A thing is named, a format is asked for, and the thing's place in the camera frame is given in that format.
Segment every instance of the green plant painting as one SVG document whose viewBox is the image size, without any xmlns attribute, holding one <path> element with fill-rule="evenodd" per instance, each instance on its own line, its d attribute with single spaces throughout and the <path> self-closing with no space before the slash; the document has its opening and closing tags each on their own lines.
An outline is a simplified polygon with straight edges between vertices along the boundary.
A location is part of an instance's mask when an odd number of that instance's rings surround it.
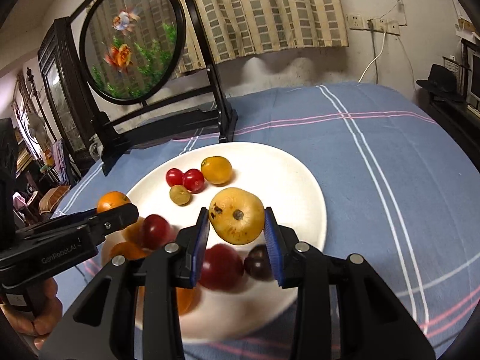
<svg viewBox="0 0 480 360">
<path fill-rule="evenodd" d="M 162 24 L 162 27 L 165 31 L 167 41 L 170 45 L 173 45 L 174 48 L 177 42 L 176 27 L 165 23 Z M 127 42 L 114 36 L 111 45 L 119 49 L 121 45 L 125 43 Z M 126 85 L 126 83 L 123 85 L 108 83 L 101 69 L 93 64 L 91 73 L 99 90 L 117 99 L 138 98 L 148 93 L 164 76 L 172 60 L 172 52 L 167 49 L 162 49 L 157 39 L 154 39 L 149 47 L 141 46 L 137 42 L 134 42 L 131 49 L 132 52 L 136 51 L 138 65 L 130 65 L 129 69 L 136 69 L 141 74 L 143 85 L 140 85 L 137 81 L 132 82 L 132 77 L 130 77 L 128 85 Z"/>
</svg>

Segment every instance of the checkered curtain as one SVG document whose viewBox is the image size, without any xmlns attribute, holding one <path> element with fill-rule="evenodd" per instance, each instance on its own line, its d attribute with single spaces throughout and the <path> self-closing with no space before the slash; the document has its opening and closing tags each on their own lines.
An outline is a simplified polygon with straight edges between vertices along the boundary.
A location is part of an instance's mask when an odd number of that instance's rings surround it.
<svg viewBox="0 0 480 360">
<path fill-rule="evenodd" d="M 185 1 L 180 0 L 185 12 Z M 340 0 L 196 0 L 215 62 L 298 47 L 345 47 Z M 204 68 L 191 19 L 176 75 Z"/>
</svg>

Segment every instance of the wooden cabinet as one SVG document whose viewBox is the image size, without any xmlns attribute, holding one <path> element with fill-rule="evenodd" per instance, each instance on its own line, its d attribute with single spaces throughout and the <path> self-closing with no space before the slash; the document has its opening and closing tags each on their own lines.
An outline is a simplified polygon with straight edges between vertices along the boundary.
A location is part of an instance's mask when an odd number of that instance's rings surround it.
<svg viewBox="0 0 480 360">
<path fill-rule="evenodd" d="M 78 59 L 70 56 L 73 38 L 66 19 L 57 19 L 50 27 L 38 51 L 38 61 L 55 123 L 67 151 L 85 174 L 94 163 L 88 148 L 95 132 L 85 101 L 85 96 L 92 94 L 81 80 Z"/>
</svg>

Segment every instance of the black hat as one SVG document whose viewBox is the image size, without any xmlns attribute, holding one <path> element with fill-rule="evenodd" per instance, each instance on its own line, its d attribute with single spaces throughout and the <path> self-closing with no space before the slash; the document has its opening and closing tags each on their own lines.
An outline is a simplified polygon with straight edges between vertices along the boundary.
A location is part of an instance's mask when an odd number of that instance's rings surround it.
<svg viewBox="0 0 480 360">
<path fill-rule="evenodd" d="M 428 80 L 419 79 L 417 84 L 438 97 L 457 103 L 465 102 L 465 99 L 457 93 L 455 74 L 439 64 L 431 66 Z"/>
</svg>

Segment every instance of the glass cabinet door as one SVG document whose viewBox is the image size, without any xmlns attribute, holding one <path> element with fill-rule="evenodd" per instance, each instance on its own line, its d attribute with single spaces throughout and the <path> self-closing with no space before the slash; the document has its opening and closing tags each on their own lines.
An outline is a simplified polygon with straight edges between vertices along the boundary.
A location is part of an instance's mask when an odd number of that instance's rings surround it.
<svg viewBox="0 0 480 360">
<path fill-rule="evenodd" d="M 65 130 L 65 134 L 70 141 L 70 145 L 74 151 L 85 149 L 82 137 L 78 132 L 70 109 L 68 108 L 67 99 L 63 93 L 62 85 L 60 84 L 60 77 L 57 70 L 57 65 L 53 62 L 52 66 L 46 74 L 46 80 L 49 83 L 49 89 L 52 96 L 53 103 L 58 113 L 58 118 Z"/>
</svg>

